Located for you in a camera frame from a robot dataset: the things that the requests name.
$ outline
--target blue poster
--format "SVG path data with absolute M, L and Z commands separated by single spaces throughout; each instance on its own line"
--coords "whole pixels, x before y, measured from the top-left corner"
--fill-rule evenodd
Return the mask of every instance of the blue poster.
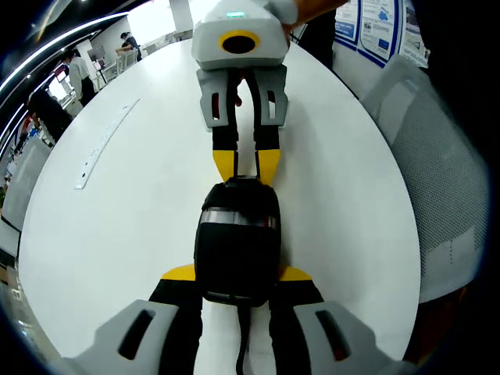
M 337 8 L 335 34 L 353 43 L 358 41 L 359 8 L 358 0 L 349 0 Z

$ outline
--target yellow circle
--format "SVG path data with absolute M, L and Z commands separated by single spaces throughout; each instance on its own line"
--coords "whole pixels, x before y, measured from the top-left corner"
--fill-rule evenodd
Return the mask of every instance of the yellow circle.
M 222 35 L 219 38 L 219 47 L 221 47 L 224 51 L 229 52 L 224 48 L 223 44 L 227 39 L 233 38 L 233 37 L 246 37 L 246 38 L 250 38 L 253 40 L 253 42 L 255 43 L 254 48 L 252 48 L 250 51 L 247 51 L 246 53 L 249 53 L 249 52 L 253 51 L 254 49 L 256 49 L 257 47 L 259 47 L 259 43 L 260 43 L 259 37 L 256 34 L 252 33 L 251 31 L 247 31 L 247 30 L 232 30 L 232 31 L 225 33 L 224 35 Z

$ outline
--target white mesh chair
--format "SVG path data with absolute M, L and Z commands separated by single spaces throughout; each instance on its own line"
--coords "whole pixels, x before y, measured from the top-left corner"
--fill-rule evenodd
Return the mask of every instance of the white mesh chair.
M 116 58 L 116 74 L 119 76 L 138 61 L 138 50 L 121 53 Z
M 17 163 L 3 202 L 2 217 L 19 232 L 23 230 L 24 217 L 38 175 L 51 149 L 38 137 L 30 138 Z
M 420 302 L 475 276 L 490 207 L 488 168 L 427 75 L 396 55 L 361 103 L 399 165 L 420 240 Z

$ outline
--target round table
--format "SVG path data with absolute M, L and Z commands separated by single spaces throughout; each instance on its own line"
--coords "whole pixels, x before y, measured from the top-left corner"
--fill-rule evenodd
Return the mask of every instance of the round table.
M 377 345 L 400 359 L 420 290 L 405 183 L 375 123 L 335 75 L 293 44 L 284 64 L 290 108 L 273 182 L 284 262 L 309 273 L 325 300 L 351 310 Z M 132 66 L 81 111 L 41 172 L 24 222 L 20 280 L 63 356 L 78 355 L 99 325 L 135 299 L 147 300 L 163 273 L 193 263 L 202 203 L 221 181 L 199 108 L 197 68 L 190 41 Z M 252 101 L 245 84 L 240 92 L 239 171 L 251 173 Z M 103 129 L 137 98 L 86 187 L 75 190 Z M 202 315 L 196 373 L 214 373 L 214 363 L 225 369 L 218 373 L 234 373 L 235 309 L 204 302 Z M 252 331 L 249 357 L 257 366 L 273 365 L 268 315 L 265 306 L 253 315 L 260 328 Z M 267 344 L 256 348 L 259 341 Z

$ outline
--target black strap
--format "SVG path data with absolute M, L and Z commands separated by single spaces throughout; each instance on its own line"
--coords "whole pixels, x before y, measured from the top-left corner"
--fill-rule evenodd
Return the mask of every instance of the black strap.
M 247 306 L 238 306 L 237 318 L 240 321 L 241 343 L 236 361 L 236 374 L 243 375 L 243 360 L 245 359 L 248 337 L 250 336 L 250 308 Z

